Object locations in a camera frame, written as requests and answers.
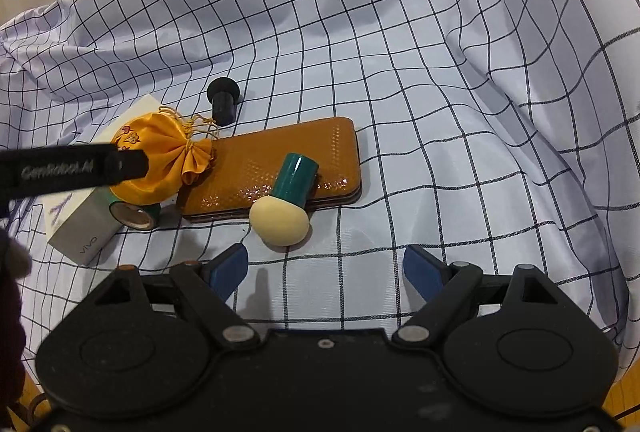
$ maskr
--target textured leather surface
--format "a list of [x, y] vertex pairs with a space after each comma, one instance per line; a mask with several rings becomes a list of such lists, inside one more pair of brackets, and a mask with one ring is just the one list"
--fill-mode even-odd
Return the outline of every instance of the textured leather surface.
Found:
[[319, 165], [308, 208], [352, 203], [360, 196], [360, 160], [353, 121], [331, 117], [221, 138], [213, 143], [210, 171], [180, 190], [185, 217], [242, 217], [271, 192], [286, 154], [305, 155]]

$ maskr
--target phone box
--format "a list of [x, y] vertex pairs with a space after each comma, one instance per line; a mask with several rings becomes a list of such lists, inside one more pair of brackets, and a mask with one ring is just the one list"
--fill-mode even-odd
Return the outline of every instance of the phone box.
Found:
[[[150, 94], [96, 134], [92, 142], [110, 143], [131, 119], [155, 112], [162, 104]], [[41, 196], [47, 242], [77, 264], [87, 264], [120, 228], [109, 211], [108, 187]]]

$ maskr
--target grid pattern fabric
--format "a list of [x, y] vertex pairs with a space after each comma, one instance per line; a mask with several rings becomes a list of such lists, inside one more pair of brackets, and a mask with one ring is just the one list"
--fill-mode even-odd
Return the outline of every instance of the grid pattern fabric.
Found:
[[321, 209], [308, 242], [265, 247], [248, 221], [123, 228], [87, 267], [47, 245], [42, 203], [9, 230], [25, 361], [121, 263], [162, 272], [234, 242], [250, 254], [228, 303], [258, 330], [389, 332], [422, 300], [402, 275], [418, 243], [487, 273], [544, 271], [620, 350], [640, 344], [639, 0], [56, 0], [0, 28], [0, 145], [89, 142], [146, 93], [209, 112], [230, 76], [244, 101], [223, 134], [353, 119], [363, 195]]

